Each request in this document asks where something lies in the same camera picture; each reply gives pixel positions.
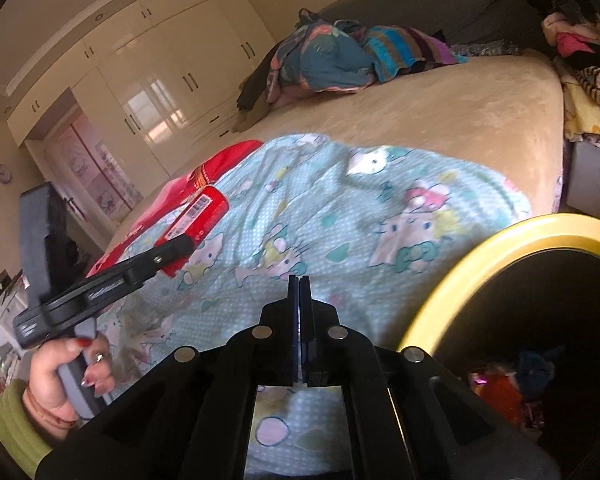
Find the green sleeve left forearm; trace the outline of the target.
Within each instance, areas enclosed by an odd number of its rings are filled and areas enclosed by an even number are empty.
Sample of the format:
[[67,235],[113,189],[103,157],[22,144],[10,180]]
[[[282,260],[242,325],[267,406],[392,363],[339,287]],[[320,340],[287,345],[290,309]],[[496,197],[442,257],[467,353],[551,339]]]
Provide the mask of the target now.
[[30,421],[23,404],[27,383],[14,379],[0,394],[0,441],[24,473],[33,479],[36,468],[53,447]]

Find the left hand red nails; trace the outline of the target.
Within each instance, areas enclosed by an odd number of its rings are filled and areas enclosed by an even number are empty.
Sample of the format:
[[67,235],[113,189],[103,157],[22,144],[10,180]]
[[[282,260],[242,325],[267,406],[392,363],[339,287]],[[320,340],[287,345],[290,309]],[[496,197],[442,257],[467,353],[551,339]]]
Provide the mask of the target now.
[[35,424],[62,439],[92,416],[92,396],[101,401],[115,385],[104,336],[59,338],[33,352],[22,402]]

